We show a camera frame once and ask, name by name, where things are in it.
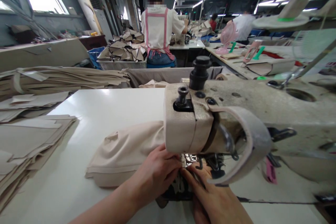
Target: electric fan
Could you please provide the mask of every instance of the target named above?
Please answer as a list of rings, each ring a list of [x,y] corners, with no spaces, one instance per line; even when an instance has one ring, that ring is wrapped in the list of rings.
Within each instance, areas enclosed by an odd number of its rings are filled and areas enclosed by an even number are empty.
[[[238,36],[238,33],[236,31],[236,25],[234,22],[232,22],[232,20],[230,20],[226,26],[224,27],[224,29],[222,30],[222,34],[220,35],[220,41],[221,43],[224,45],[221,48],[218,48],[216,50],[217,54],[228,54],[229,50],[228,50],[228,46],[230,45],[230,42],[235,40]]]

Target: wall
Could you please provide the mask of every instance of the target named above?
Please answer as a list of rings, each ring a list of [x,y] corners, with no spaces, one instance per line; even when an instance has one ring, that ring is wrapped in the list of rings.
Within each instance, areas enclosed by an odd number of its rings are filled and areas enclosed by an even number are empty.
[[[71,29],[76,31],[89,30],[90,26],[83,16],[82,9],[77,0],[62,0],[66,7],[73,7],[80,16],[72,15],[50,15],[36,14],[36,21],[46,27],[49,31],[57,34],[59,30]],[[28,25],[28,22],[16,14],[0,13],[0,46],[17,44],[12,36],[8,34],[6,25]]]

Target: sleeve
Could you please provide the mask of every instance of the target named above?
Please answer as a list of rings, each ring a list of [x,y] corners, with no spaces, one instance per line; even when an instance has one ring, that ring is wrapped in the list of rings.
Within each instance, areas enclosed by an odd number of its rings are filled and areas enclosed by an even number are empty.
[[[184,21],[178,19],[177,13],[174,9],[172,11],[173,11],[172,31],[175,34],[182,34],[182,31],[184,29]]]
[[[141,30],[141,33],[142,34],[145,34],[145,31],[146,31],[146,22],[145,22],[145,11],[143,11],[143,13],[141,14],[141,27],[142,27],[142,30]]]

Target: table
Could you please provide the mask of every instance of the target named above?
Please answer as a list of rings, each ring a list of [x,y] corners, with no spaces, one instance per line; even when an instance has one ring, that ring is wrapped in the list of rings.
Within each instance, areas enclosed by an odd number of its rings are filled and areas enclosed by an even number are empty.
[[[201,40],[190,40],[188,45],[173,45],[169,47],[170,50],[187,50],[185,55],[184,67],[187,66],[189,49],[205,49],[205,45]]]
[[[105,40],[105,35],[98,35],[93,37],[85,37],[79,38],[79,41],[85,46],[85,48],[89,51],[93,48],[105,47],[107,46],[107,42]]]
[[[134,124],[163,120],[164,89],[103,89],[79,90],[60,104],[50,114],[77,116],[76,125],[66,134],[62,144],[36,175],[29,179],[0,216],[1,224],[67,223],[89,207],[106,197],[111,190],[101,189],[92,179],[85,179],[85,169],[94,152],[110,133]],[[134,98],[140,106],[132,106]],[[268,184],[258,170],[231,185],[238,196],[240,192],[269,194],[274,199],[289,200],[291,192],[301,191],[297,176],[285,170],[278,174],[282,186]],[[327,223],[313,205],[243,203],[254,223]],[[141,209],[129,223],[194,223],[190,202],[169,202],[160,209],[156,202]]]
[[[244,79],[257,79],[260,75],[250,71],[247,68],[241,67],[243,62],[243,56],[239,58],[233,58],[233,59],[224,59],[221,57],[220,54],[216,53],[216,47],[223,45],[222,43],[210,43],[209,47],[206,47],[205,49],[210,53],[210,58],[212,61],[216,62],[217,64],[221,66],[228,67],[231,72],[234,74],[243,77]],[[244,48],[234,49],[233,52],[236,54],[241,54],[241,52],[244,50]],[[265,56],[263,54],[260,55],[260,59],[266,59],[269,58],[268,56]],[[275,75],[268,75],[266,76],[268,79],[273,78]]]

